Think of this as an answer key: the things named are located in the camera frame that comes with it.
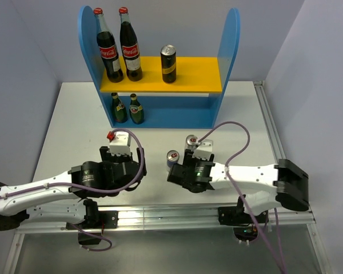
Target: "white table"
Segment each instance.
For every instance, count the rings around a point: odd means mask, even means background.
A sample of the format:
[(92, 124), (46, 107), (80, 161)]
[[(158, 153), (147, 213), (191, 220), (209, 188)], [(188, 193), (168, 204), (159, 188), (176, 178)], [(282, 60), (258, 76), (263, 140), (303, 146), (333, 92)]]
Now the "white table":
[[(244, 124), (252, 137), (248, 149), (231, 164), (259, 166), (274, 163), (253, 82), (228, 84), (216, 124), (227, 120)], [(101, 161), (99, 148), (107, 146), (106, 135), (110, 130), (94, 85), (63, 83), (34, 180), (49, 178), (85, 161)], [(183, 154), (186, 136), (195, 134), (201, 137), (207, 130), (134, 129), (133, 132), (145, 149), (147, 176), (137, 190), (123, 191), (115, 198), (97, 199), (99, 205), (160, 206), (237, 201), (237, 194), (232, 188), (193, 194), (166, 181), (166, 153), (175, 149)], [(215, 162), (219, 163), (225, 163), (246, 142), (245, 132), (235, 125), (219, 128), (210, 138), (214, 141)], [(134, 141), (131, 149), (135, 153)]]

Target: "perrier bottle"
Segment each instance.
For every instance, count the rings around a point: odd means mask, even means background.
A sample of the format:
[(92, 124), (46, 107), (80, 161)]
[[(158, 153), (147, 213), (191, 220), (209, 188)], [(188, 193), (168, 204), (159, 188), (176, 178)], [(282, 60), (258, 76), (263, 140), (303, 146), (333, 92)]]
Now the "perrier bottle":
[(143, 108), (137, 100), (137, 96), (135, 93), (131, 94), (130, 116), (135, 124), (141, 124), (144, 121)]
[(116, 120), (118, 123), (126, 122), (127, 110), (125, 108), (125, 105), (122, 103), (116, 92), (112, 92), (112, 98), (113, 100), (110, 110), (114, 120)]

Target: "gold stripe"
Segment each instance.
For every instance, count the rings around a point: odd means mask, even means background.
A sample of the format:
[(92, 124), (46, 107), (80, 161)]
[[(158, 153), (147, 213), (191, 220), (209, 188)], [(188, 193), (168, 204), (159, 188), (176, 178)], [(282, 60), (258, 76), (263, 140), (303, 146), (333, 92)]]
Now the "gold stripe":
[(176, 68), (177, 68), (177, 63), (174, 63), (174, 65), (172, 65), (171, 67), (168, 67), (167, 69), (163, 68), (163, 69), (161, 69), (161, 71), (162, 71), (163, 74), (169, 74), (173, 70), (175, 70)]

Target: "bottle neck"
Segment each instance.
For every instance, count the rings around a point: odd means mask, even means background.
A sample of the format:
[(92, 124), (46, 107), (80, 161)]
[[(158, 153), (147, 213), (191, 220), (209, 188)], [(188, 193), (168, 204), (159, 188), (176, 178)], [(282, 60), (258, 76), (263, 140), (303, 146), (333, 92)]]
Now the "bottle neck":
[(121, 24), (123, 22), (129, 22), (131, 24), (130, 17), (128, 15), (128, 13), (121, 14)]
[(99, 14), (99, 15), (96, 15), (95, 17), (97, 17), (97, 19), (98, 19), (98, 32), (99, 33), (103, 32), (103, 31), (109, 31), (110, 32), (110, 30), (107, 27), (107, 23), (105, 22), (104, 15)]

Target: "shelf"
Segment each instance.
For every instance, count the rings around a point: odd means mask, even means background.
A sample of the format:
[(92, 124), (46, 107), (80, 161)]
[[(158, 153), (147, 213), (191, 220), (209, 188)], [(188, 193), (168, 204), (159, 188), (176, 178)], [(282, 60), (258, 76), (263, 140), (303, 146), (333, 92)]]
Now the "shelf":
[(216, 57), (177, 57), (177, 80), (171, 84), (162, 80), (160, 57), (141, 57), (143, 77), (137, 82), (128, 79), (120, 61), (124, 79), (112, 83), (104, 70), (100, 92), (222, 93)]
[[(120, 96), (129, 108), (130, 97)], [(113, 122), (113, 127), (123, 128), (211, 128), (212, 113), (208, 97), (177, 96), (137, 96), (145, 110), (145, 121), (134, 124), (129, 116), (125, 123)], [(111, 96), (103, 98), (105, 105), (110, 107)]]

